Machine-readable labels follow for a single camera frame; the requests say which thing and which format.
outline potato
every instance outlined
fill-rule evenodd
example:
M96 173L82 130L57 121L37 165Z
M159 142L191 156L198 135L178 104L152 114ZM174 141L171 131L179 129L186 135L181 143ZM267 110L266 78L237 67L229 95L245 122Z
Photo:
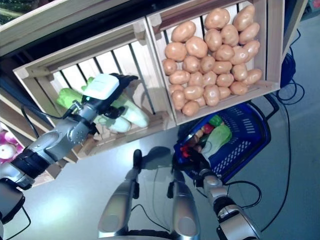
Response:
M257 36L260 30L260 25L257 22L252 23L248 26L245 30L243 30L239 34L239 44L247 44L248 42L252 41L255 36Z
M190 80L190 73L184 70L177 70L169 76L171 84L186 84Z
M204 88L202 86L187 86L184 90L184 97L188 100L195 100L202 96Z
M188 86L203 86L203 76L202 73L197 71L195 73L191 73L190 80L188 81Z
M247 66L244 63L234 65L231 73L233 74L234 79L240 82L248 77Z
M208 45L210 51L215 52L222 45L222 36L216 29L210 29L204 35L204 41Z
M229 97L231 94L230 89L225 86L220 86L219 92L220 92L220 99L225 99L225 98Z
M221 30L221 37L223 44L228 44L234 47L239 42L239 33L232 24L225 25Z
M185 105L185 95L183 91L176 90L171 95L174 109L181 110Z
M181 62L187 55L187 49L181 42L171 42L165 47L164 54L168 59Z
M198 131L196 131L195 135L196 135L198 138L201 138L201 137L204 135L204 131L202 131L202 129L199 129Z
M186 56L183 60L182 69L189 72L195 73L200 69L200 61L195 56Z
M200 108L206 105L206 101L203 96L195 99L195 101L199 104Z
M233 19L235 28L242 32L254 22L255 6L248 5L243 8Z
M177 70L177 63L172 59L165 59L162 61L165 75L169 76Z
M217 85L207 85L204 87L203 97L208 106L216 106L220 100L220 91Z
M248 87L242 81L234 81L229 87L234 95L244 95L248 92Z
M230 20L228 10L224 8L216 8L212 10L205 18L204 26L206 29L222 29Z
M232 65L243 64L247 61L249 53L246 48L241 47L241 46L234 46L233 51L234 51L234 56L229 60L230 63L232 63Z
M249 62L255 55L257 55L260 48L260 42L257 40L249 41L246 45L243 46L243 49L247 50L248 57L245 62Z
M214 85L216 84L217 80L217 74L215 74L213 71L209 71L203 75L203 86L207 85Z
M229 61L216 61L213 66L213 72L216 74L228 74L232 68L232 64Z
M228 61L235 55L235 51L229 45L223 44L221 45L217 51L215 51L212 56L217 61Z
M223 73L216 79L219 87L229 87L234 82L234 76L231 73Z
M174 91L176 91L176 90L180 90L180 91L184 91L184 87L183 86L181 86L181 85L179 85L179 84L172 84L172 85L169 85L169 93L170 93L170 95L174 92Z
M196 25L192 21L186 21L177 26L171 35L172 42L185 43L196 32Z
M200 72L203 74L209 72L214 67L216 60L212 56L205 56L200 62Z
M262 77L262 71L258 68L248 71L247 78L243 81L245 85L252 85L258 82Z
M189 101L183 106L182 112L188 117L192 117L193 115L197 114L199 108L200 106L196 101Z
M197 36L192 36L188 41L186 41L185 47L189 55L195 56L199 59L204 58L208 54L207 44L202 38Z

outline gray floor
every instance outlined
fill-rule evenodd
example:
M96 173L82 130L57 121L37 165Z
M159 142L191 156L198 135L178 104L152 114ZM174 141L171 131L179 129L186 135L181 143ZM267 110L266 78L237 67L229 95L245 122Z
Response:
M319 26L320 16L303 21L299 27L302 37L292 47L297 65L294 79L304 86L305 97L298 104L288 107L292 134L290 188L281 214L262 235L265 240L318 240L320 236ZM265 113L271 110L263 98L256 99L255 103ZM234 180L252 181L262 189L261 203L246 211L260 228L273 217L282 202L288 171L288 127L284 110L272 117L269 124L271 143L234 177ZM25 192L25 208L31 216L32 225L15 239L97 239L101 212L131 168L134 150L141 149L146 155L157 146L166 148L160 149L162 154L146 165L148 170L142 171L139 178L140 199L134 200L133 204L142 203L151 218L169 226L172 201L166 199L166 191L171 177L170 169L166 166L177 139L177 131L174 128L80 160L76 165L69 164L57 180ZM218 239L217 220L212 208L206 199L192 191L200 216L201 239ZM242 185L235 185L230 190L230 195L240 205L254 201L256 194ZM4 239L26 224L27 220L20 212L5 225ZM160 230L146 219L139 208L132 213L129 227Z

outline plastic basket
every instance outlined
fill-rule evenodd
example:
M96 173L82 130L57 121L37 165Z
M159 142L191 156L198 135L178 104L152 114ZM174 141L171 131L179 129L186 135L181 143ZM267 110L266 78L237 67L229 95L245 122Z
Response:
M187 142L214 115L218 114L230 128L232 138L218 152L210 156L209 161L213 172L226 183L271 141L268 119L279 110L279 106L270 95L266 95L265 98L273 106L273 111L267 117L249 101L210 114L198 120L197 123L193 122L193 127L182 126L180 133L186 132L186 129L191 129L191 131L188 131L184 137L180 134L179 139L182 140L179 140L174 146L176 153L180 151L181 145ZM183 162L183 157L179 156L180 161ZM186 173L191 178L195 174L192 171Z

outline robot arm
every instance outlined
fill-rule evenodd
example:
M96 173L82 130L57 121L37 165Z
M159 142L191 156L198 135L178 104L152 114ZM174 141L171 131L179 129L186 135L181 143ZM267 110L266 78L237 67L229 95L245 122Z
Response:
M40 136L12 162L0 165L0 237L2 224L9 222L25 202L17 187L27 190L51 164L65 157L87 139L96 128L94 119L101 114L119 117L124 107L111 104L136 76L100 74L84 91L82 103L74 102L54 129Z
M209 163L201 153L189 149L190 164L197 173L195 179L197 185L202 186L210 206L213 207L219 226L216 232L220 240L259 240L260 231L253 221L249 219L243 209L238 206L229 196L226 186L212 172Z

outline wooden crate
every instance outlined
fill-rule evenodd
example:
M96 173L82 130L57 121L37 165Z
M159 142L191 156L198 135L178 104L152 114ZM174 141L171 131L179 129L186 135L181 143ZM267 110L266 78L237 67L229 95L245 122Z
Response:
M146 135L175 126L161 70L145 18L66 47L14 70L22 85L39 108L61 116L66 109L56 103L62 88L82 92L88 77L99 73L136 75L125 90L134 103L150 118L146 128L135 125L126 133L114 134L97 126L99 135L84 144L79 155L85 157Z
M242 96L231 95L219 102L217 106L202 107L193 117L187 117L170 104L177 125L206 116L233 105L268 94L280 89L281 64L283 53L284 0L190 0L161 10L147 16L152 39L155 42L156 57L161 68L161 75L168 89L169 78L165 75L162 60L166 58L165 47L171 41L173 29L182 22L191 20L196 24L195 36L203 37L204 20L207 14L215 8L226 8L230 13L230 22L239 10L248 4L255 6L254 21L260 24L260 31L256 37L260 42L259 53L248 62L247 68L258 68L263 72L263 80L249 88Z

